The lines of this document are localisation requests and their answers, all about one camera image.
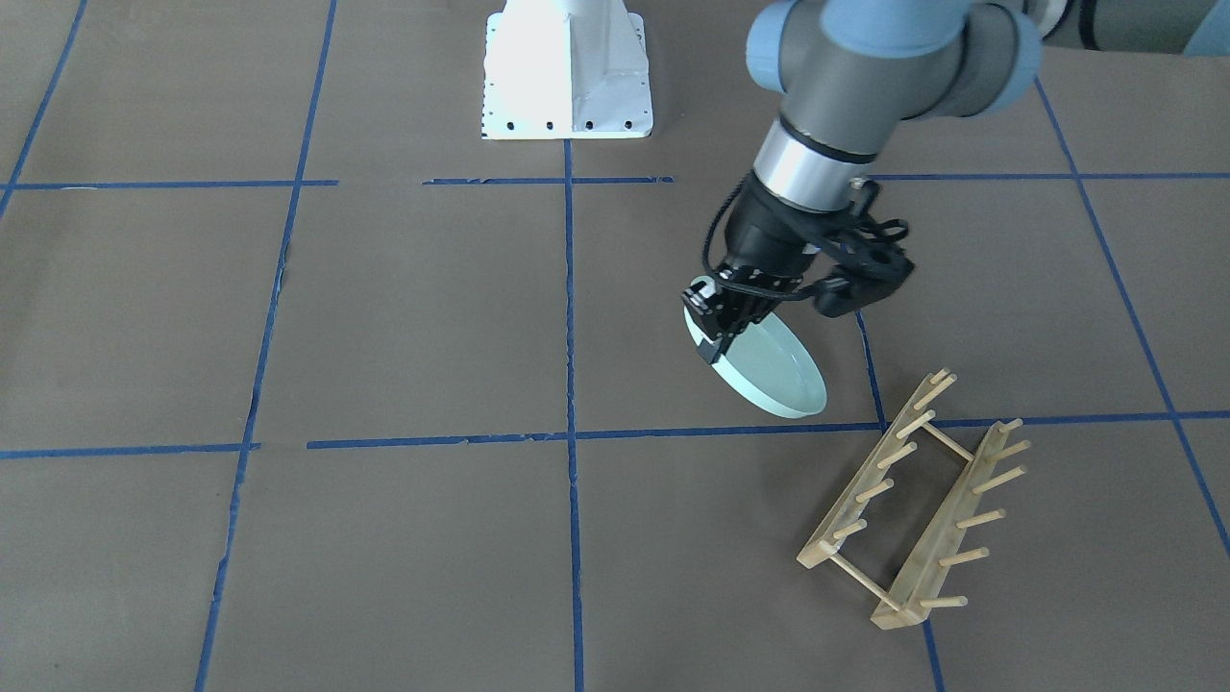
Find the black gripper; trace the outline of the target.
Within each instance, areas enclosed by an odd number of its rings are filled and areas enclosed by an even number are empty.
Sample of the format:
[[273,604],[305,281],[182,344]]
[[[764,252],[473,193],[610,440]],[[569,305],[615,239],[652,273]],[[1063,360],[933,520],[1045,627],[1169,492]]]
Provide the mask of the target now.
[[774,270],[729,259],[712,264],[706,256],[701,265],[702,275],[684,290],[684,307],[701,329],[697,355],[712,366],[724,358],[738,334],[759,324],[785,295],[800,289],[808,254],[791,254]]

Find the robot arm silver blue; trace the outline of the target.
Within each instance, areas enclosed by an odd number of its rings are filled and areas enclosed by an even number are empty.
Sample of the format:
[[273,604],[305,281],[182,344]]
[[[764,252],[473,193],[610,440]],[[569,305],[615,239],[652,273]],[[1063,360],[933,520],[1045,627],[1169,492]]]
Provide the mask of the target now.
[[724,258],[681,293],[717,363],[784,302],[827,318],[897,293],[908,224],[875,222],[866,175],[904,120],[985,116],[1018,98],[1046,45],[1225,57],[1225,1],[777,1],[744,61],[782,97],[752,170],[726,197]]

